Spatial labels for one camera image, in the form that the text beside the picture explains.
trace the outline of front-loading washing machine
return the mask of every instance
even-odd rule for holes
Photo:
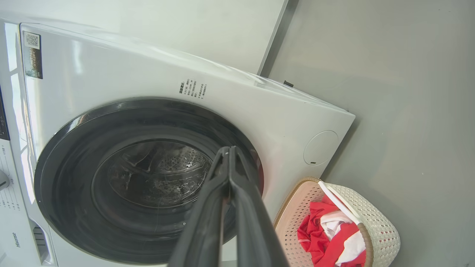
[[[166,264],[218,149],[274,218],[354,115],[281,83],[83,25],[3,15],[0,267]],[[223,260],[235,260],[235,207]]]

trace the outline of hisense logo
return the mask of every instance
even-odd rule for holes
[[[13,233],[13,238],[15,239],[15,244],[17,247],[20,247],[20,242],[18,242],[17,234]]]

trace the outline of red clothing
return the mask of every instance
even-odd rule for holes
[[[312,254],[315,267],[334,267],[344,250],[345,240],[359,231],[355,223],[343,223],[330,242],[320,225],[320,217],[336,210],[339,210],[338,207],[327,196],[323,197],[322,202],[310,202],[310,215],[305,217],[297,231],[300,245]],[[342,267],[363,266],[365,260],[366,251],[353,261],[342,263]]]

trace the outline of washing machine door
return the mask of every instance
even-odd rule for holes
[[[47,143],[35,195],[51,227],[78,249],[120,263],[166,263],[212,159],[232,145],[254,163],[262,190],[254,147],[221,116],[164,98],[111,103],[72,120]],[[225,241],[236,234],[235,215],[227,206]]]

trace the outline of basket handle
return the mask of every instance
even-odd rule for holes
[[[351,212],[335,195],[333,192],[326,186],[324,181],[319,181],[318,185],[324,191],[324,193],[330,198],[330,200],[341,210],[343,213],[348,216],[356,225],[360,224],[361,221],[356,217],[353,212]]]

